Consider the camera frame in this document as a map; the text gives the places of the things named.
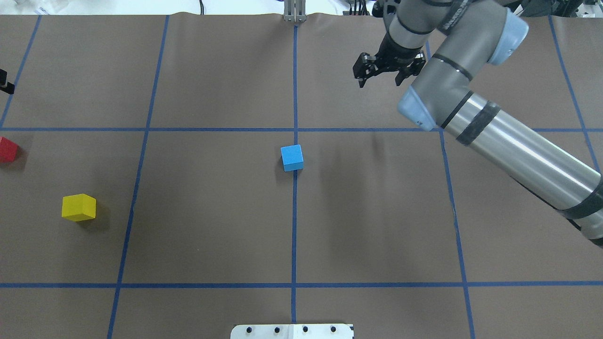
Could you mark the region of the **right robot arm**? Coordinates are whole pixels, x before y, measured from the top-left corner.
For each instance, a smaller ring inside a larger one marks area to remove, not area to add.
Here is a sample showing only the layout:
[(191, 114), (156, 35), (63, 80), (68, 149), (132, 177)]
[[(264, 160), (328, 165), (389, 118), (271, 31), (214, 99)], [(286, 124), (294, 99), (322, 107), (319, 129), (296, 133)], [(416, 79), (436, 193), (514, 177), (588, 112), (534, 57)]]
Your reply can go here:
[(418, 128), (442, 129), (500, 168), (602, 246), (602, 174), (480, 94), (480, 72), (504, 64), (529, 25), (497, 0), (377, 0), (383, 20), (377, 53), (362, 52), (353, 75), (413, 78), (398, 112)]

